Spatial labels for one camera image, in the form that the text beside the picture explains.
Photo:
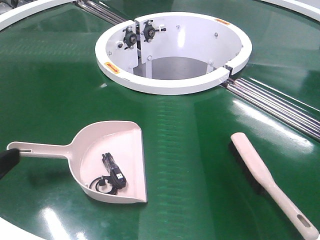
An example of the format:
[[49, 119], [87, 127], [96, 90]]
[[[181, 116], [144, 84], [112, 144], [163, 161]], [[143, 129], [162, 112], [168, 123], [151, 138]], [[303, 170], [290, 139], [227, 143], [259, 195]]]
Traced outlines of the black gripper finger with white pad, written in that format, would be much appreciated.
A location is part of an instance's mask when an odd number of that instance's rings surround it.
[[20, 150], [12, 148], [0, 153], [0, 178], [2, 179], [10, 170], [20, 162]]

